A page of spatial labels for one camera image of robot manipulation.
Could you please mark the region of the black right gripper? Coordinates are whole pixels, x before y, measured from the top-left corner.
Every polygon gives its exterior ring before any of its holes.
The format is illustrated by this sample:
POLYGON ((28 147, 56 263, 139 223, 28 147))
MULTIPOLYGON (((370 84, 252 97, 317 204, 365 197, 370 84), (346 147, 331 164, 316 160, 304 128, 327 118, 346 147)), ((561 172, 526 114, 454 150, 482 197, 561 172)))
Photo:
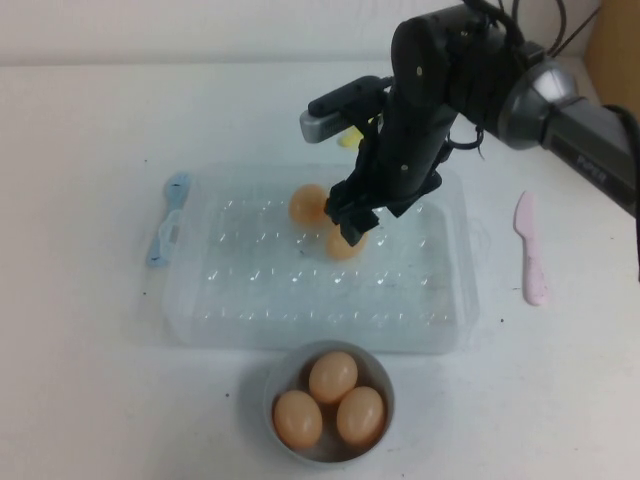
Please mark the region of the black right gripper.
POLYGON ((434 169, 456 117, 445 104, 419 107, 399 93, 388 95, 377 129, 365 137, 356 170, 347 182, 331 187, 324 206, 350 246, 377 227, 375 208, 399 217, 438 188, 434 169))

